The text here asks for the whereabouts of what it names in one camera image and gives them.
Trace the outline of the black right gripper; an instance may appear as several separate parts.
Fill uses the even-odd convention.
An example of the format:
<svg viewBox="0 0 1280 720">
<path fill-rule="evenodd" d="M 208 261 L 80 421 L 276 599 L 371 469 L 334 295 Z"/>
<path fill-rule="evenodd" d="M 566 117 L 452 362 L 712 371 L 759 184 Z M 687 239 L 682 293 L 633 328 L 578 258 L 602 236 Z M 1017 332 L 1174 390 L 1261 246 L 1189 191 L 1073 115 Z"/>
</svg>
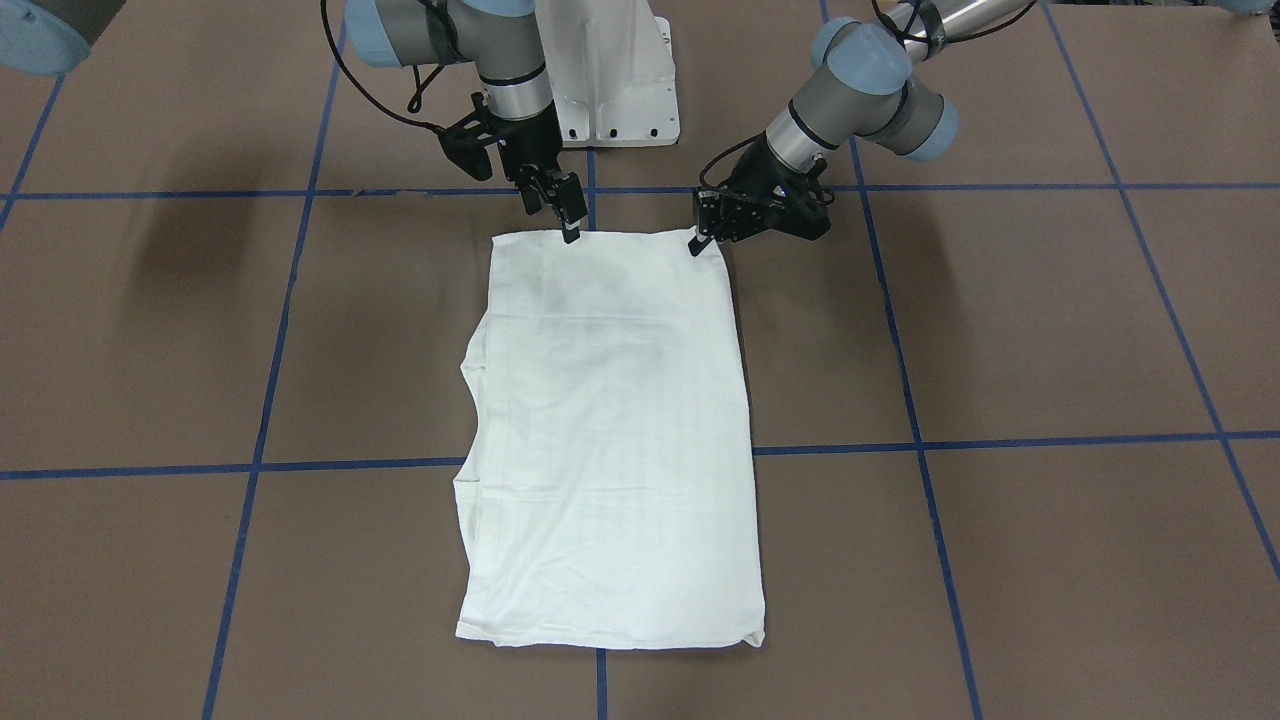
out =
<svg viewBox="0 0 1280 720">
<path fill-rule="evenodd" d="M 580 178 L 566 173 L 558 156 L 563 149 L 561 124 L 552 102 L 524 119 L 498 117 L 486 97 L 471 95 L 470 114 L 445 127 L 439 145 L 445 158 L 476 181 L 493 177 L 488 149 L 497 146 L 507 181 L 520 190 L 526 215 L 534 217 L 552 206 L 559 220 L 564 243 L 573 243 L 588 218 L 588 204 Z"/>
</svg>

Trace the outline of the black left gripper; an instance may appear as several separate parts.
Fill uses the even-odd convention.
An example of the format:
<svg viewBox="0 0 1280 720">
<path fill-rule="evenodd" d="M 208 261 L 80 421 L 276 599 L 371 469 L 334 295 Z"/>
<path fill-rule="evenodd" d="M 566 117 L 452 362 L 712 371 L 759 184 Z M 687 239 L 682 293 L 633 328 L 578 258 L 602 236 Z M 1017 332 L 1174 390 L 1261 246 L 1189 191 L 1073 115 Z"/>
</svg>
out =
<svg viewBox="0 0 1280 720">
<path fill-rule="evenodd" d="M 736 243 L 765 231 L 817 241 L 829 232 L 835 192 L 820 183 L 828 164 L 810 156 L 800 172 L 780 160 L 763 135 L 749 137 L 712 158 L 692 190 L 696 225 L 687 242 L 692 258 L 710 245 Z"/>
</svg>

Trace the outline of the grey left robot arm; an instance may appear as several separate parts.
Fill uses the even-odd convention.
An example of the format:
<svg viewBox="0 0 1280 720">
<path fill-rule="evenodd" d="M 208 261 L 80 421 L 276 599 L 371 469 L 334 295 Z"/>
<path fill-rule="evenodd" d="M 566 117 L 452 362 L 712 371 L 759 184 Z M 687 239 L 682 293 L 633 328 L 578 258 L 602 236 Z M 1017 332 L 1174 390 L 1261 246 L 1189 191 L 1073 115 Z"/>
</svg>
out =
<svg viewBox="0 0 1280 720">
<path fill-rule="evenodd" d="M 1277 188 L 1277 45 L 1266 1 L 872 3 L 831 18 L 812 74 L 723 179 L 692 188 L 692 256 L 774 232 L 817 240 L 841 191 Z"/>
</svg>

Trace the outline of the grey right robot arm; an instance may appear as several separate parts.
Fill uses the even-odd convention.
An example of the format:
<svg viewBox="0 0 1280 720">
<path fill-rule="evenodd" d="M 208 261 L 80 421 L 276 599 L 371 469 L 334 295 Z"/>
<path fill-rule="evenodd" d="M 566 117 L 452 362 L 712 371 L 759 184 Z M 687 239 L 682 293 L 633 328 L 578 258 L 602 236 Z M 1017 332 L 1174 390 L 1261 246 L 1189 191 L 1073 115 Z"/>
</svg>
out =
<svg viewBox="0 0 1280 720">
<path fill-rule="evenodd" d="M 349 73 L 344 50 L 370 67 L 470 64 L 484 91 L 453 126 L 422 122 L 445 156 L 477 181 L 489 145 L 527 213 L 550 208 L 567 242 L 588 208 L 579 177 L 561 169 L 561 128 L 530 1 L 5 1 L 3 67 L 65 78 L 86 67 L 105 88 L 73 105 L 90 174 L 114 160 L 168 161 L 191 172 L 238 152 L 266 156 L 264 136 L 210 143 L 215 120 L 244 113 L 291 124 L 306 79 Z"/>
</svg>

